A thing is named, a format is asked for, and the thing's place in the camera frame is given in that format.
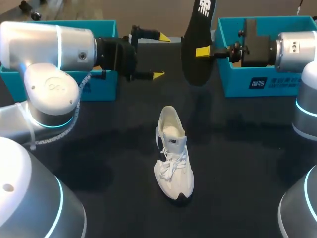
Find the blue box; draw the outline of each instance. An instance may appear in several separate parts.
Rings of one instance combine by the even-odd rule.
[[[310,16],[219,18],[215,45],[227,47],[236,41],[242,43],[238,31],[243,30],[246,18],[255,18],[257,34],[270,35],[272,40],[276,40],[280,32],[317,30],[317,25]],[[217,63],[226,97],[296,96],[298,93],[301,74],[278,73],[273,66],[233,67],[228,58],[217,59]],[[254,81],[264,84],[264,88],[249,89]]]
[[[117,37],[115,20],[83,20],[83,21],[32,21],[32,23],[60,25],[90,29],[96,37]],[[85,78],[87,72],[67,72],[78,83]],[[101,70],[92,70],[92,75],[100,75]],[[22,80],[17,72],[0,67],[0,77],[11,93],[15,102],[26,100]],[[115,71],[106,72],[106,80],[92,78],[85,85],[81,95],[82,101],[114,101],[116,98],[118,75]]]

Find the black table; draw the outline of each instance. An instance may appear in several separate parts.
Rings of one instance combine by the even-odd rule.
[[[116,102],[82,103],[73,132],[34,155],[83,202],[87,238],[279,238],[284,192],[315,163],[314,144],[291,128],[294,98],[224,98],[216,65],[202,88],[182,75],[180,45],[143,44],[157,81],[120,81]],[[1,103],[12,103],[3,85]],[[186,207],[157,185],[155,127],[166,105],[188,136],[195,177]]]

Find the shoe tongue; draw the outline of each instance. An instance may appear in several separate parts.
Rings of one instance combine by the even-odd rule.
[[[174,137],[163,133],[163,138],[165,142],[166,149],[174,154],[181,154],[186,145],[187,137]]]

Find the shoe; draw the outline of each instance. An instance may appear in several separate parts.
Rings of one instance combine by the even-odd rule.
[[[174,107],[163,108],[155,136],[159,157],[154,174],[158,184],[170,199],[186,201],[193,193],[194,175],[189,163],[187,137]]]

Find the insole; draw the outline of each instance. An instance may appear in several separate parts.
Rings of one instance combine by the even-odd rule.
[[[163,127],[163,132],[168,136],[180,137],[180,133],[179,133],[178,129],[174,126]]]
[[[202,86],[211,75],[213,63],[196,58],[196,48],[212,45],[210,29],[215,7],[216,0],[195,0],[192,17],[182,38],[183,73],[191,85]]]

